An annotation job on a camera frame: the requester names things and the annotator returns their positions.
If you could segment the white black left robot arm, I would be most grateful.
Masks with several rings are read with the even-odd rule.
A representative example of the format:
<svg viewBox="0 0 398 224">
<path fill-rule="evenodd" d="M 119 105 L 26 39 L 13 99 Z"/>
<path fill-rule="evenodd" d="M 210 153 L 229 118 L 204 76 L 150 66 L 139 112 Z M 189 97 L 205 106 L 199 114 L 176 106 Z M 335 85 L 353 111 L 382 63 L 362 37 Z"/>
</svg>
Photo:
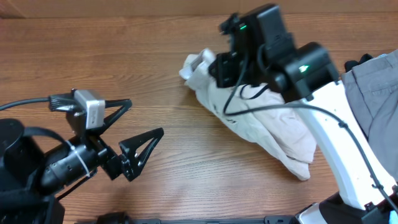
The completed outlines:
<svg viewBox="0 0 398 224">
<path fill-rule="evenodd" d="M 162 128 L 119 142 L 117 155 L 101 135 L 125 112 L 129 99 L 106 101 L 118 110 L 105 117 L 102 126 L 85 127 L 88 110 L 77 100 L 34 98 L 8 107 L 48 102 L 52 111 L 64 111 L 75 136 L 65 140 L 40 127 L 25 127 L 17 119 L 1 120 L 1 223 L 62 223 L 65 208 L 60 200 L 94 177 L 101 167 L 110 179 L 140 176 L 147 160 L 164 135 Z"/>
</svg>

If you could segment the beige cargo shorts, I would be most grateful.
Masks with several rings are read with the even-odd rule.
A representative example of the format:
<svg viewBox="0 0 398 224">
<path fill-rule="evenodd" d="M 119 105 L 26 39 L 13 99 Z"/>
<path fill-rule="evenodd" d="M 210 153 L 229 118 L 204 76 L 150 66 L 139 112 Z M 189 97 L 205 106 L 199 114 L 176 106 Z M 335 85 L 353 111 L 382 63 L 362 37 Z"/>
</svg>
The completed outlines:
<svg viewBox="0 0 398 224">
<path fill-rule="evenodd" d="M 298 179 L 310 178 L 309 165 L 313 162 L 317 142 L 294 110 L 265 110 L 239 116 L 223 114 L 223 108 L 230 96 L 233 99 L 227 106 L 228 112 L 265 105 L 282 105 L 284 100 L 280 94 L 266 90 L 255 98 L 254 95 L 260 90 L 258 87 L 241 85 L 236 93 L 232 92 L 232 88 L 218 88 L 208 69 L 205 71 L 204 67 L 199 67 L 192 71 L 189 55 L 179 75 L 185 80 L 185 85 L 195 92 L 200 104 L 232 132 L 260 145 L 271 156 L 280 160 Z"/>
</svg>

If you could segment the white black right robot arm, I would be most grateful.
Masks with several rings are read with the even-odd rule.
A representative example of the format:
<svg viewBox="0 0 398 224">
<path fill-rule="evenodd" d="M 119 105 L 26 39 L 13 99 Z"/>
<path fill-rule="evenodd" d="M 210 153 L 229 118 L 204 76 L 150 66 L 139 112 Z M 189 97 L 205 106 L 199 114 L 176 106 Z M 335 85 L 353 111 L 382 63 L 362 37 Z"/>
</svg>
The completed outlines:
<svg viewBox="0 0 398 224">
<path fill-rule="evenodd" d="M 337 193 L 296 215 L 267 223 L 392 223 L 397 184 L 370 148 L 349 107 L 328 51 L 316 42 L 296 48 L 278 5 L 266 4 L 221 23 L 230 50 L 209 73 L 220 88 L 259 86 L 280 93 L 312 133 L 338 184 Z"/>
</svg>

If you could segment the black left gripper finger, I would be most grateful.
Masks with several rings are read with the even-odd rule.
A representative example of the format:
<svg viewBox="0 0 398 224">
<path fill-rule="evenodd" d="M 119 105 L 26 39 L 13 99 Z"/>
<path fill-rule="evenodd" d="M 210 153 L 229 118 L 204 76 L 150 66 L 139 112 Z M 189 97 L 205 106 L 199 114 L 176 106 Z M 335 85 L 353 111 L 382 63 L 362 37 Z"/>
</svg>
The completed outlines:
<svg viewBox="0 0 398 224">
<path fill-rule="evenodd" d="M 157 128 L 125 139 L 119 143 L 122 154 L 121 170 L 125 178 L 132 182 L 139 177 L 152 151 L 164 136 L 164 129 Z"/>
<path fill-rule="evenodd" d="M 132 101 L 130 99 L 122 99 L 122 100 L 106 100 L 105 108 L 114 108 L 118 107 L 119 109 L 105 117 L 104 123 L 99 128 L 91 129 L 90 132 L 95 135 L 102 135 L 109 127 L 111 127 L 125 112 L 131 109 Z"/>
</svg>

